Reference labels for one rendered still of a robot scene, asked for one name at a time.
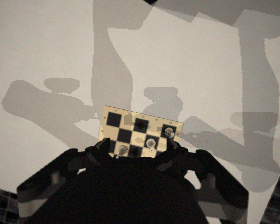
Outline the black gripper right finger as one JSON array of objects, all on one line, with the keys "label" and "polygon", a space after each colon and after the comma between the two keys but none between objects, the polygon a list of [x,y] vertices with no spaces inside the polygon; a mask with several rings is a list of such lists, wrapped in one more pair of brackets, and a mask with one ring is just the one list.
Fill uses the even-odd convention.
[{"label": "black gripper right finger", "polygon": [[162,172],[170,168],[183,177],[188,170],[195,171],[201,184],[201,188],[196,189],[198,204],[204,215],[218,218],[221,224],[247,224],[248,190],[208,151],[188,152],[187,148],[167,138],[166,150],[142,164]]}]

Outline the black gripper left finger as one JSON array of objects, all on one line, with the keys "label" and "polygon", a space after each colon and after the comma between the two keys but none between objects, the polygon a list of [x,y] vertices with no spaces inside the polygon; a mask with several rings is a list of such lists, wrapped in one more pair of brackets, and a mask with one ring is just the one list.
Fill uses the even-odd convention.
[{"label": "black gripper left finger", "polygon": [[79,169],[119,162],[109,155],[110,149],[110,138],[104,138],[82,152],[76,148],[66,150],[21,183],[17,187],[20,224],[24,224]]}]

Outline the black and tan chessboard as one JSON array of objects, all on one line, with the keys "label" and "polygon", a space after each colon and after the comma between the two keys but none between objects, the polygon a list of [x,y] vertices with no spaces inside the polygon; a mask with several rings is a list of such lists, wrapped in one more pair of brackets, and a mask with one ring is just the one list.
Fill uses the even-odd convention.
[{"label": "black and tan chessboard", "polygon": [[[144,128],[140,130],[138,123],[143,122]],[[104,106],[98,142],[110,138],[111,157],[119,155],[118,148],[127,147],[127,153],[122,157],[132,157],[132,150],[137,148],[137,157],[156,157],[166,150],[166,141],[169,135],[165,134],[166,128],[174,132],[173,140],[178,142],[183,123],[115,107]],[[155,152],[150,153],[146,145],[148,139],[155,140]],[[97,143],[98,143],[97,142]],[[136,158],[137,158],[136,157]]]}]

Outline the black pawn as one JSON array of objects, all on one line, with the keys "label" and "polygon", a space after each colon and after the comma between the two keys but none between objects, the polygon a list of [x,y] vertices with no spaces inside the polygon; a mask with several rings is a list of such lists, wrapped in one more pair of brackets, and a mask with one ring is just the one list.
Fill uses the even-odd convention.
[{"label": "black pawn", "polygon": [[134,148],[132,150],[132,153],[133,153],[133,158],[136,158],[137,157],[137,154],[139,153],[139,150],[137,148]]},{"label": "black pawn", "polygon": [[143,122],[139,122],[139,123],[138,123],[138,128],[139,128],[140,130],[142,130],[142,129],[144,128],[144,123],[143,123]]}]

